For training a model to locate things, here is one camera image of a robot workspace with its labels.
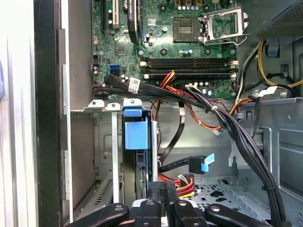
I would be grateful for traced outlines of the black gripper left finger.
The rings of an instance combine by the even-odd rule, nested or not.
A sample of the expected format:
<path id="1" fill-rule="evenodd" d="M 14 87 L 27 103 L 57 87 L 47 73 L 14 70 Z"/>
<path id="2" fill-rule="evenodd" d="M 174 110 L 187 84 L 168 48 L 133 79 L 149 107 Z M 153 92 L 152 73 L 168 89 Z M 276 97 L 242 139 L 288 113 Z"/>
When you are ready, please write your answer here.
<path id="1" fill-rule="evenodd" d="M 150 182 L 148 198 L 135 200 L 132 207 L 112 203 L 80 218 L 71 227 L 159 227 L 161 226 L 160 182 Z"/>

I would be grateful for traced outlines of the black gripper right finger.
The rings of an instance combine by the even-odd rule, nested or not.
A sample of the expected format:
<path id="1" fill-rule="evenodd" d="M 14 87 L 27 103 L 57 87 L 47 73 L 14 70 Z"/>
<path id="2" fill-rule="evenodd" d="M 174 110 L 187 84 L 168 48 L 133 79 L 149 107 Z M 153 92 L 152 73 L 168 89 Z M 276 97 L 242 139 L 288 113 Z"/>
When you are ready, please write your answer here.
<path id="1" fill-rule="evenodd" d="M 188 200 L 178 197 L 173 181 L 166 182 L 170 227 L 269 227 L 266 221 L 257 220 L 221 204 L 207 205 L 200 214 Z"/>

